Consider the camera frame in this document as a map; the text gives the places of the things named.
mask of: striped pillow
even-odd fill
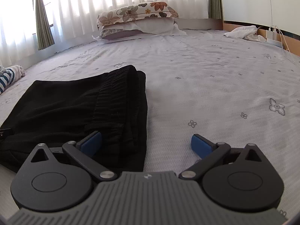
[[[22,66],[14,65],[6,68],[0,73],[0,95],[6,88],[25,76],[25,70]]]

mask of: blue gripper pad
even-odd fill
[[[94,131],[83,140],[76,144],[76,148],[88,157],[92,157],[101,147],[102,135],[98,131]]]
[[[191,139],[192,150],[203,159],[210,153],[212,153],[216,148],[216,144],[205,139],[199,134],[194,134]]]

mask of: white cable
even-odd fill
[[[284,42],[285,42],[285,44],[286,44],[286,47],[287,47],[287,49],[288,49],[288,51],[289,51],[289,54],[291,55],[291,58],[293,59],[293,56],[292,56],[292,54],[291,54],[291,52],[290,52],[289,46],[287,45],[287,42],[286,42],[286,40],[285,40],[285,38],[284,38],[284,35],[283,35],[282,31],[281,31],[276,25],[275,25],[275,26],[272,25],[271,27],[274,27],[275,29],[278,29],[278,31],[279,31],[279,35],[280,35],[280,39],[281,39],[281,49],[282,49],[282,54],[283,54],[283,56],[284,56],[287,60],[291,61],[293,64],[295,64],[296,66],[298,66],[298,67],[300,68],[300,65],[296,64],[294,61],[292,61],[292,60],[290,60],[289,58],[287,58],[286,55],[284,54],[283,43],[282,43],[282,37],[281,37],[281,35],[283,36],[283,39],[284,39]]]
[[[270,0],[270,6],[271,6],[271,24],[273,25],[272,1],[271,0]]]
[[[260,28],[262,28],[263,26],[259,26],[258,28],[257,28],[257,31],[256,31],[256,35],[257,35],[257,33],[258,33],[258,30],[260,29]]]

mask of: power strip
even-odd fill
[[[270,43],[272,45],[275,45],[275,46],[278,46],[278,47],[281,48],[281,42],[280,41],[272,40],[272,39],[267,38],[267,43]]]

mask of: floral pillowcase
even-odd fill
[[[169,17],[178,18],[178,13],[164,1],[146,2],[101,13],[97,19],[97,27],[99,29],[101,26],[138,19]]]

